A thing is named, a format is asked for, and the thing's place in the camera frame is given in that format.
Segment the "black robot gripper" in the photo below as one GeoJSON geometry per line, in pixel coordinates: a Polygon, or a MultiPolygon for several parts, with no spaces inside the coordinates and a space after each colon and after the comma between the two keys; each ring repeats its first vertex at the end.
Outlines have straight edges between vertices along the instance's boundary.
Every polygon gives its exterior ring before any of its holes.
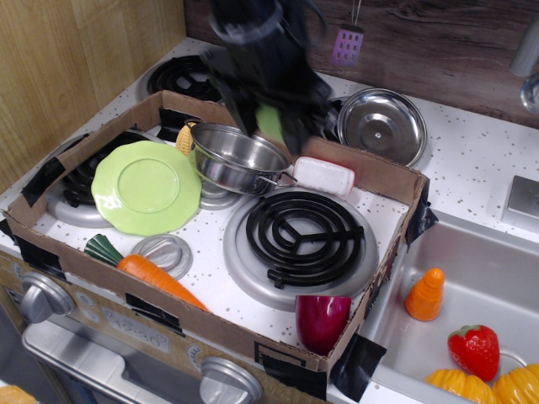
{"type": "Polygon", "coordinates": [[[246,136],[259,128],[260,103],[278,108],[284,142],[291,154],[301,154],[314,136],[322,137],[333,123],[329,85],[312,69],[311,38],[305,24],[256,27],[240,24],[211,26],[223,45],[205,51],[224,104],[246,136]]]}

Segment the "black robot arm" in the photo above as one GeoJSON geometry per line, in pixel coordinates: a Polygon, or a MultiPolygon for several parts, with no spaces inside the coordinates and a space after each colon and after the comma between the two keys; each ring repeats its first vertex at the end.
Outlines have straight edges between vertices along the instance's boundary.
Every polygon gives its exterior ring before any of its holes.
{"type": "Polygon", "coordinates": [[[293,155],[321,131],[331,108],[330,86],[312,69],[305,10],[311,1],[213,1],[210,26],[222,47],[203,62],[239,129],[253,136],[261,106],[277,111],[293,155]]]}

